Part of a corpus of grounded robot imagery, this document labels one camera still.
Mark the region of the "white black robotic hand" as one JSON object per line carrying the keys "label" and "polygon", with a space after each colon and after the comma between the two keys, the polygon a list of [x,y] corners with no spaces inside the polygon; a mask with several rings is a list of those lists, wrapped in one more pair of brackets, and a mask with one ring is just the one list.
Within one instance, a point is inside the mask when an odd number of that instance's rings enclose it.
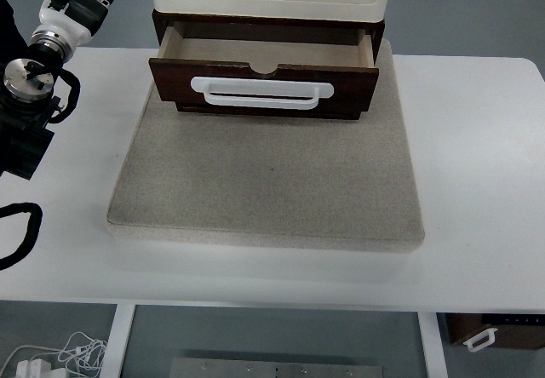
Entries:
{"label": "white black robotic hand", "polygon": [[99,31],[114,1],[44,0],[38,16],[40,25],[32,33],[31,44],[75,51]]}

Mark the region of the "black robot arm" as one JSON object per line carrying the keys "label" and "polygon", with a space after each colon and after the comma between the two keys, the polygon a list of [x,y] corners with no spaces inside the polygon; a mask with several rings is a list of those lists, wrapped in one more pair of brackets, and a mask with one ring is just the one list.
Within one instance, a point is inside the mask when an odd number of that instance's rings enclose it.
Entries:
{"label": "black robot arm", "polygon": [[66,70],[115,0],[43,0],[30,44],[1,64],[1,170],[29,180],[47,151],[50,124],[75,110],[79,79]]}

